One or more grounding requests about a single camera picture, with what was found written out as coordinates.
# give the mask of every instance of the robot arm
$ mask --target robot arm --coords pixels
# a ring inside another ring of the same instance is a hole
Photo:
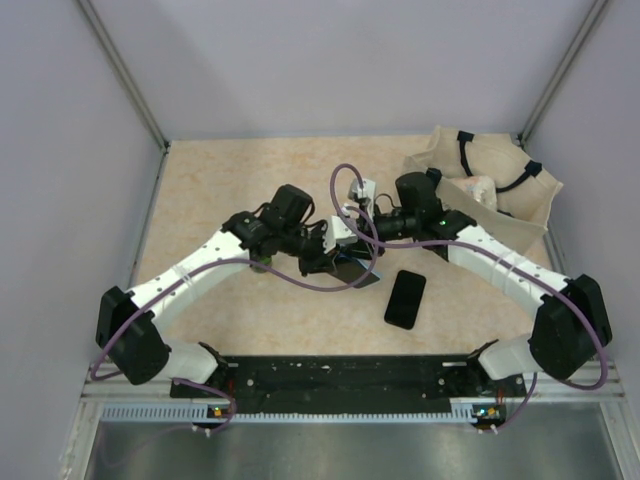
[[[299,259],[303,275],[331,272],[340,245],[353,243],[355,236],[338,217],[314,227],[304,225],[302,217],[309,209],[313,212],[311,197],[284,185],[259,209],[258,216],[252,212],[233,215],[207,242],[166,272],[128,292],[113,287],[102,297],[96,342],[105,348],[118,328],[138,312],[139,318],[109,352],[133,385],[153,378],[205,383],[215,372],[223,375],[226,362],[213,348],[164,339],[161,333],[198,297],[248,267],[248,260],[266,262],[284,252]],[[208,268],[225,260],[230,262]]]
[[[571,280],[518,255],[470,217],[455,210],[444,210],[435,195],[436,186],[434,175],[401,176],[396,188],[402,206],[389,213],[382,213],[375,205],[375,183],[370,180],[365,180],[362,187],[357,182],[352,184],[349,198],[373,218],[380,240],[453,240],[477,246],[493,256],[491,259],[477,250],[444,244],[446,242],[427,247],[500,288],[534,320],[531,335],[496,341],[470,354],[467,368],[473,370],[476,377],[498,380],[518,373],[545,371],[554,378],[566,379],[595,354],[585,329],[564,304],[540,286],[516,275],[500,260],[569,297],[585,313],[601,343],[609,343],[611,330],[595,281],[585,275]],[[246,268],[249,260],[267,262],[282,252],[298,258],[304,276],[334,272],[336,257],[341,253],[367,257],[368,245],[358,240],[340,218],[334,216],[328,221],[305,225],[303,217],[310,209],[313,212],[309,195],[284,185],[271,202],[261,207],[259,214],[245,211],[233,215],[211,239],[163,274],[126,293],[112,288],[104,294],[100,305],[98,345],[104,348],[116,330],[138,313],[138,319],[109,352],[132,384],[176,377],[211,384],[212,379],[223,378],[226,362],[211,347],[164,340],[161,332],[200,295]],[[362,218],[357,223],[359,230],[371,233]],[[240,263],[207,267],[221,260]],[[158,296],[162,299],[153,303]]]
[[[435,195],[440,176],[437,170],[430,169],[426,175],[415,172],[398,178],[396,189],[402,206],[386,214],[376,211],[374,223],[379,237],[466,244],[466,248],[455,244],[425,248],[500,288],[533,320],[531,334],[492,342],[473,352],[468,362],[472,365],[470,368],[476,368],[492,380],[539,371],[556,379],[569,378],[596,354],[595,346],[568,306],[549,295],[542,286],[569,298],[586,316],[604,346],[612,335],[597,282],[586,275],[574,280],[546,270],[498,242],[462,212],[444,210]],[[362,221],[359,228],[367,230]],[[502,261],[512,268],[504,266]],[[528,274],[531,280],[516,274],[514,268]]]

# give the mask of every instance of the metal frame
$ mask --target metal frame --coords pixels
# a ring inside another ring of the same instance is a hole
[[[629,404],[603,402],[600,408],[624,480],[640,480],[640,438]]]
[[[140,120],[149,131],[149,134],[153,137],[155,142],[158,144],[158,148],[163,152],[166,152],[169,141],[162,133],[158,122],[153,116],[151,109],[147,105],[146,100],[140,93],[140,89],[138,88],[133,76],[129,72],[129,68],[122,60],[118,49],[116,48],[109,32],[102,23],[100,15],[96,8],[93,6],[91,0],[73,0],[77,5],[78,10],[82,14],[83,18],[87,22],[89,29],[93,33],[94,37],[98,41],[100,48],[105,54],[105,58],[111,69],[113,70],[114,75],[120,82],[123,90],[127,94],[129,98],[129,102],[131,106],[134,108]]]
[[[178,403],[107,403],[101,421],[106,423],[208,423],[215,425],[221,419],[208,418],[209,404]],[[285,413],[238,413],[233,423],[476,423],[473,404],[455,403],[451,413],[408,413],[391,415],[344,414],[310,415]]]
[[[551,268],[563,275],[569,275],[568,267],[567,267],[567,258],[564,254],[564,250],[562,248],[562,244],[560,243],[560,239],[558,235],[555,234],[555,228],[553,227],[553,219],[550,218],[547,222],[547,233],[543,237],[544,246],[547,250],[547,254],[549,255],[549,261],[551,262]]]
[[[144,217],[142,230],[140,231],[140,234],[137,236],[138,245],[135,250],[133,261],[131,262],[131,273],[129,275],[129,281],[128,281],[129,287],[133,287],[137,283],[140,262],[142,261],[144,247],[147,244],[147,238],[149,237],[151,220],[153,219],[153,212],[155,211],[155,208],[156,208],[158,194],[160,193],[160,184],[162,183],[162,178],[164,176],[164,172],[167,166],[167,160],[169,159],[170,151],[171,151],[171,145],[168,145],[166,150],[164,151],[164,154],[162,155],[162,159],[160,160],[160,165],[158,166],[158,173],[156,174],[156,179],[153,184],[153,191],[151,192],[149,207],[147,208],[147,212]]]
[[[547,108],[556,97],[560,86],[567,77],[567,74],[569,73],[576,58],[578,58],[578,55],[580,54],[580,52],[582,52],[582,49],[584,48],[587,40],[591,38],[591,35],[595,31],[596,27],[604,18],[606,8],[610,3],[610,0],[595,0],[591,5],[587,16],[580,25],[580,28],[578,28],[578,32],[569,44],[569,48],[556,67],[556,70],[553,72],[551,79],[545,86],[542,95],[536,102],[531,114],[529,115],[529,118],[524,124],[522,133],[519,135],[519,139],[523,144],[526,144],[529,138],[531,138],[531,135],[533,135],[535,129],[540,124],[544,113],[547,111]]]
[[[615,364],[610,361],[608,363],[608,380],[607,383],[595,392],[583,392],[576,390],[561,383],[558,383],[548,375],[538,374],[538,386],[536,392],[531,399],[532,403],[584,403],[584,402],[625,402],[625,393],[620,383],[620,376],[616,370]],[[116,371],[115,365],[108,363],[103,364],[98,374],[106,375]],[[527,388],[531,385],[533,375],[524,375],[525,385]],[[600,363],[590,361],[578,370],[571,378],[577,383],[595,383],[600,377]],[[202,404],[226,407],[227,400],[218,398],[204,399],[175,399],[169,396],[171,383],[167,380],[151,380],[142,385],[133,386],[123,377],[115,377],[103,382],[93,382],[87,376],[84,389],[80,398],[81,403],[93,403],[107,405],[112,403],[130,402],[133,404],[141,403],[158,403],[158,404]],[[521,399],[507,398],[505,401],[518,403]],[[452,400],[452,403],[491,403],[495,399],[486,397],[461,397]]]
[[[84,480],[102,417],[101,403],[80,401],[67,450],[62,456],[61,480]]]

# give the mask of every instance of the phone screen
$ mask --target phone screen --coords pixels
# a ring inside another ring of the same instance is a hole
[[[400,270],[384,313],[385,322],[411,330],[418,317],[418,308],[427,279],[417,273]]]

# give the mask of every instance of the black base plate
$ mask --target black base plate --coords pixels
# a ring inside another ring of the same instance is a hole
[[[466,355],[236,356],[222,390],[241,413],[397,414],[450,412],[450,398],[523,397],[519,376],[479,380]],[[173,398],[206,398],[172,385]]]

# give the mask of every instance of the metal sheet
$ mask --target metal sheet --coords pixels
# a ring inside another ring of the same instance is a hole
[[[165,425],[103,424],[109,459]],[[532,405],[498,436],[422,424],[239,424],[207,439],[174,431],[109,469],[94,448],[87,480],[622,478],[600,408]]]

